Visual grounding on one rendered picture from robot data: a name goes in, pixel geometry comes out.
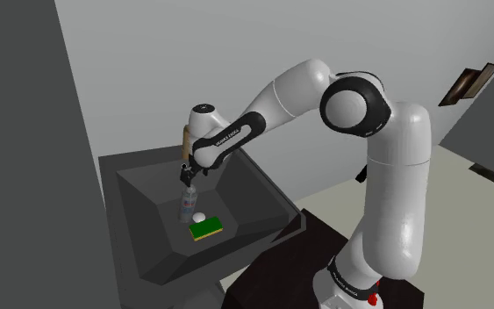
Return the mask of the dark brown framed wall picture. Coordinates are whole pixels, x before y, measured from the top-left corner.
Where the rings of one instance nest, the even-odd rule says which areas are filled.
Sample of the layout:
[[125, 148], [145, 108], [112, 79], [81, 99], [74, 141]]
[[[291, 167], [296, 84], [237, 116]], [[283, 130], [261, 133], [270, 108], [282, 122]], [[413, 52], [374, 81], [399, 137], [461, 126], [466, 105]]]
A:
[[448, 90], [447, 94], [442, 98], [439, 106], [454, 105], [461, 100], [473, 82], [479, 77], [480, 73], [480, 70], [465, 68]]

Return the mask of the pale framed wall picture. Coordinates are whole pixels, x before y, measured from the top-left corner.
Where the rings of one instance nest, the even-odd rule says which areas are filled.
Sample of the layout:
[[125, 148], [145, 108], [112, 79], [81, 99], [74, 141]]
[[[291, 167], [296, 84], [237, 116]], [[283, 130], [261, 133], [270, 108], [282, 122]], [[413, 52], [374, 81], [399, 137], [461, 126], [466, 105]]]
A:
[[462, 98], [474, 98], [493, 75], [494, 63], [487, 62]]

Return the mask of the dark robot stand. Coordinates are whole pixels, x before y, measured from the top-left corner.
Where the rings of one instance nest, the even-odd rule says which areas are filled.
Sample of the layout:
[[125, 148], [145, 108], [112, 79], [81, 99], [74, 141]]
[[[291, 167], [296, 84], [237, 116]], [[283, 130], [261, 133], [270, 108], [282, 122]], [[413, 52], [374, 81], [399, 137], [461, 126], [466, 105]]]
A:
[[312, 279], [346, 242], [303, 209], [229, 286], [221, 309], [319, 309]]

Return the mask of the green and yellow sponge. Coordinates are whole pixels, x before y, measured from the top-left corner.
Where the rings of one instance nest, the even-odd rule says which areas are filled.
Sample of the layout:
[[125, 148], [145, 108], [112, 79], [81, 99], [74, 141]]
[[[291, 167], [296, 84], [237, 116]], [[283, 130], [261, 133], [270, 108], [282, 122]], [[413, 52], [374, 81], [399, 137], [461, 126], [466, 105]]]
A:
[[223, 230], [223, 226], [218, 217], [211, 217], [189, 226], [190, 234], [194, 241], [217, 234]]

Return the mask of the dark grey sink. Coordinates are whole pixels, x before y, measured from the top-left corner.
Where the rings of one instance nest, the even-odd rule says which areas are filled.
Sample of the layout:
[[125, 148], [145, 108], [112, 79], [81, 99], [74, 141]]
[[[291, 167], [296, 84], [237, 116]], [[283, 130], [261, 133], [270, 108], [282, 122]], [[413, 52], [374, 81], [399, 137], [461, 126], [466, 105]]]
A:
[[222, 231], [194, 240], [179, 220], [182, 149], [99, 159], [122, 309], [221, 309], [220, 281], [306, 229], [305, 216], [240, 149], [193, 179], [196, 212]]

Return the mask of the clear plastic bottle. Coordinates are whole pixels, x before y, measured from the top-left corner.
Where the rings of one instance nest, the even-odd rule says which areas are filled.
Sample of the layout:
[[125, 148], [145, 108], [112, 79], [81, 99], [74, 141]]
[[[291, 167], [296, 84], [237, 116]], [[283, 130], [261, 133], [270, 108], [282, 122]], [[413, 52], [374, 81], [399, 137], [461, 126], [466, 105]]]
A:
[[188, 223], [192, 220], [197, 203], [197, 188], [192, 184], [183, 189], [181, 203], [179, 207], [178, 219], [181, 223]]

